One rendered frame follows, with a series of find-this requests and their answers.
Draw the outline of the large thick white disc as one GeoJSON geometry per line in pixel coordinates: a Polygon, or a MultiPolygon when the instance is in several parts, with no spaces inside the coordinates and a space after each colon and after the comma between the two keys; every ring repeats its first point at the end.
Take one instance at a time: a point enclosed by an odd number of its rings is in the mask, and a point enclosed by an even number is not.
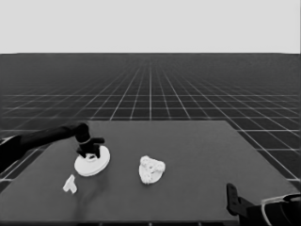
{"type": "Polygon", "coordinates": [[[101,145],[99,153],[100,157],[90,153],[86,158],[78,155],[74,162],[77,173],[82,176],[93,176],[104,170],[110,161],[110,152],[107,147],[101,145]]]}

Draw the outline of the small white T-shaped piece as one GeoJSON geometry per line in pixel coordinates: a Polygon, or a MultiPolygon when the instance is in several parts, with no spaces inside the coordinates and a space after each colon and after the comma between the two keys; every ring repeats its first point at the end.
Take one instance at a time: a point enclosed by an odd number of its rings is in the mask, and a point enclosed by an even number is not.
{"type": "Polygon", "coordinates": [[[65,192],[70,191],[72,194],[74,194],[77,191],[75,177],[73,174],[66,180],[65,185],[63,186],[63,190],[65,192]]]}

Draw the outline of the white round carrier with pins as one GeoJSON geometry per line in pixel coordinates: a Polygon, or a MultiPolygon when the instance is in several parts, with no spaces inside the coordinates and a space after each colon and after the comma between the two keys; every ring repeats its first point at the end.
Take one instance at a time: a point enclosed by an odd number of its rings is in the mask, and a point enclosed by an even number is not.
{"type": "MultiPolygon", "coordinates": [[[[155,162],[155,161],[159,161],[159,160],[156,160],[156,159],[154,159],[154,158],[150,158],[150,159],[151,159],[151,163],[152,163],[153,165],[154,165],[154,162],[155,162]]],[[[143,166],[139,165],[138,173],[139,173],[139,176],[140,176],[141,174],[143,174],[143,173],[148,173],[148,172],[147,172],[147,167],[143,167],[143,166]]],[[[150,175],[151,175],[151,183],[150,183],[150,184],[154,184],[154,183],[158,182],[158,181],[161,179],[161,177],[162,177],[163,174],[164,174],[164,172],[154,172],[154,173],[150,173],[150,175]]]]}

